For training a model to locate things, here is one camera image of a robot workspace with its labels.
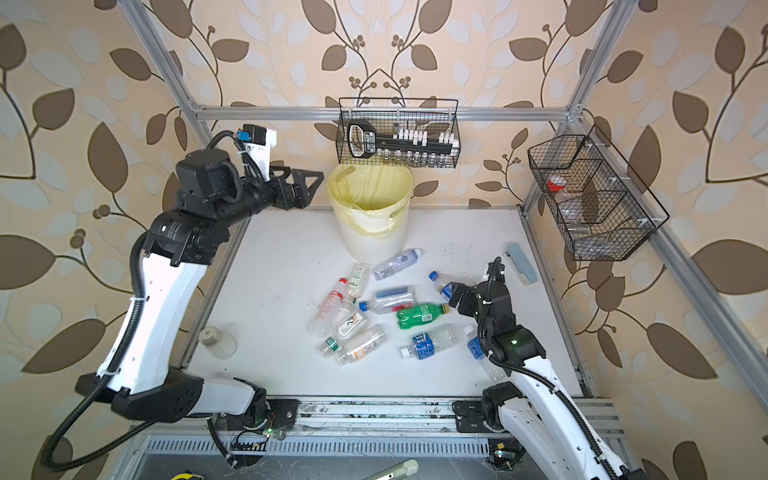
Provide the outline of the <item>green sprite bottle yellow cap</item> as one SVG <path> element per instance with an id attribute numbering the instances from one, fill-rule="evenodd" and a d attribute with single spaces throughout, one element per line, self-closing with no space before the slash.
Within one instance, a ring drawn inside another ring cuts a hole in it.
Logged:
<path id="1" fill-rule="evenodd" d="M 423 303 L 397 312 L 397 326 L 401 330 L 432 323 L 450 312 L 448 304 Z"/>

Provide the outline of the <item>clear bottle red cap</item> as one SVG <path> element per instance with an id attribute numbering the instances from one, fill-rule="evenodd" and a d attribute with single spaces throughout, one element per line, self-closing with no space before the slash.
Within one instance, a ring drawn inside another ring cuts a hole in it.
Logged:
<path id="1" fill-rule="evenodd" d="M 309 324 L 309 333 L 316 337 L 326 336 L 339 313 L 342 302 L 348 296 L 348 279 L 340 278 L 328 293 Z"/>

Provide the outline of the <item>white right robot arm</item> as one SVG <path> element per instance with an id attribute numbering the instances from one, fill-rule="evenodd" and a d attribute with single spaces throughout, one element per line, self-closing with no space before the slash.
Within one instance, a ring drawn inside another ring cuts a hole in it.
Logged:
<path id="1" fill-rule="evenodd" d="M 519 324 L 505 283 L 457 284 L 449 305 L 476 322 L 485 358 L 507 380 L 483 391 L 486 427 L 506 431 L 549 479 L 646 479 L 613 452 L 566 391 L 532 331 Z"/>

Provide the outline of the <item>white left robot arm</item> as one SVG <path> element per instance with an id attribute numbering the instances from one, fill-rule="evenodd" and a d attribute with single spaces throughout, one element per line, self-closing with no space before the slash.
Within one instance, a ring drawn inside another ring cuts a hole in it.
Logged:
<path id="1" fill-rule="evenodd" d="M 176 166 L 177 206 L 160 214 L 129 257 L 133 295 L 118 337 L 99 369 L 81 376 L 83 400 L 41 449 L 40 464 L 63 472 L 88 464 L 157 423 L 226 414 L 251 428 L 267 417 L 266 392 L 242 379 L 203 379 L 169 364 L 181 320 L 232 225 L 270 207 L 309 206 L 324 179 L 319 171 L 260 170 L 251 159 L 240 175 L 221 149 L 188 154 Z M 54 453 L 68 430 L 95 402 L 137 426 L 96 451 L 67 462 Z"/>

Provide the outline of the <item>yellow bin liner bag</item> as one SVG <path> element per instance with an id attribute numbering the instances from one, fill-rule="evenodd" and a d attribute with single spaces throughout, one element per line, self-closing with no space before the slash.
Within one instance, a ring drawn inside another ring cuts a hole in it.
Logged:
<path id="1" fill-rule="evenodd" d="M 407 222 L 413 176 L 406 167 L 339 165 L 327 180 L 337 219 L 360 236 L 380 237 Z"/>

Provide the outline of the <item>white ribbed trash bin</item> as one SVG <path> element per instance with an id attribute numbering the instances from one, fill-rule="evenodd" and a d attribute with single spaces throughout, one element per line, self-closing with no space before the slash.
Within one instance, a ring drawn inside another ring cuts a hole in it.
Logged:
<path id="1" fill-rule="evenodd" d="M 409 205 L 366 211 L 333 206 L 344 244 L 360 263 L 374 265 L 404 249 Z"/>

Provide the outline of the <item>water bottle blue label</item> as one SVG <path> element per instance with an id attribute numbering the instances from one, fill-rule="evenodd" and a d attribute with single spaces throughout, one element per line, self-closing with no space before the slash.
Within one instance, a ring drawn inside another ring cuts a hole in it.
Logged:
<path id="1" fill-rule="evenodd" d="M 494 365 L 483 352 L 475 326 L 466 325 L 463 328 L 466 336 L 466 345 L 476 364 L 480 365 L 485 371 L 487 377 L 494 383 L 500 383 L 508 380 L 508 376 L 503 369 Z"/>

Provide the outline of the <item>black tool in basket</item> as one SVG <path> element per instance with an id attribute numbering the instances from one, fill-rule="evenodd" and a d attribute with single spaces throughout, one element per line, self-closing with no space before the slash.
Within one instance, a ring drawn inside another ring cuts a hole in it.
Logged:
<path id="1" fill-rule="evenodd" d="M 351 122 L 344 134 L 344 143 L 353 158 L 367 159 L 384 154 L 417 154 L 426 157 L 458 157 L 461 150 L 459 139 L 452 133 L 440 132 L 430 136 L 426 130 L 397 128 L 386 134 L 376 130 L 370 122 Z"/>

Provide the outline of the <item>small bottle green white label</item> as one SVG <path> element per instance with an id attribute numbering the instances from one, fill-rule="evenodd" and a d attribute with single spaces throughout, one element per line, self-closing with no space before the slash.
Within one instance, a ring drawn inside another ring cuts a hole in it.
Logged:
<path id="1" fill-rule="evenodd" d="M 371 267 L 369 265 L 356 264 L 347 277 L 348 294 L 351 298 L 358 299 L 365 290 L 369 280 Z"/>

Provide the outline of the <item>clear bottle blue pink label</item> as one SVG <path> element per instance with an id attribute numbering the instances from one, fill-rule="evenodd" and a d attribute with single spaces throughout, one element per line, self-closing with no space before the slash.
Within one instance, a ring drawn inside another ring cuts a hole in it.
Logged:
<path id="1" fill-rule="evenodd" d="M 406 286 L 379 291 L 370 299 L 361 301 L 358 307 L 362 312 L 381 315 L 412 308 L 415 303 L 414 288 Z"/>

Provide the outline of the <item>clear bottle yellow label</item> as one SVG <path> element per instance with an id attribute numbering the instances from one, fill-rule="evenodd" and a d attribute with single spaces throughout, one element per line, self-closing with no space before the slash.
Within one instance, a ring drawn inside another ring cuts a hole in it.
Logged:
<path id="1" fill-rule="evenodd" d="M 347 365 L 357 362 L 386 342 L 386 334 L 379 325 L 374 325 L 348 340 L 337 354 L 337 363 Z"/>

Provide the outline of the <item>red capped jar in basket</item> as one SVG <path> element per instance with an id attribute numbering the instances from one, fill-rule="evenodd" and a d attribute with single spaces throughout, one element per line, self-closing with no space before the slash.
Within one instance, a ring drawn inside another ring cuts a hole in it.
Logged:
<path id="1" fill-rule="evenodd" d="M 553 174 L 548 177 L 546 185 L 552 194 L 557 194 L 566 189 L 567 179 L 562 175 Z"/>

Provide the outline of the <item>metal base rail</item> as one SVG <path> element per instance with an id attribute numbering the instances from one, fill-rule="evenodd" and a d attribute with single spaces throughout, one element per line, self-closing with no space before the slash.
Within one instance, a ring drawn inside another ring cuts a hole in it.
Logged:
<path id="1" fill-rule="evenodd" d="M 274 425 L 326 437 L 489 437 L 478 397 L 272 396 Z"/>

